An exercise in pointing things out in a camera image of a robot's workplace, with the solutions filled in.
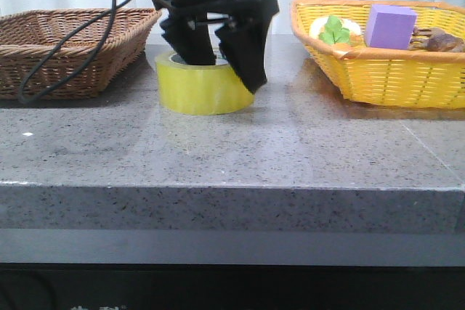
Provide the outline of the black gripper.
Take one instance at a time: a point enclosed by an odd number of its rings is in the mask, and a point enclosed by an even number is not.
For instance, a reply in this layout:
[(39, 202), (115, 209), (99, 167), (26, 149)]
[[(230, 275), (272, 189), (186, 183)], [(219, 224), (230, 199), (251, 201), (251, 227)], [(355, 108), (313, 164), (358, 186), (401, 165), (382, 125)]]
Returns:
[(221, 14), (215, 30), (219, 50), (245, 88), (255, 94), (267, 82), (264, 49), (278, 0), (152, 0), (156, 9), (176, 17), (161, 22), (163, 38), (188, 65), (213, 65), (215, 54), (208, 28), (192, 29), (188, 21), (202, 13)]

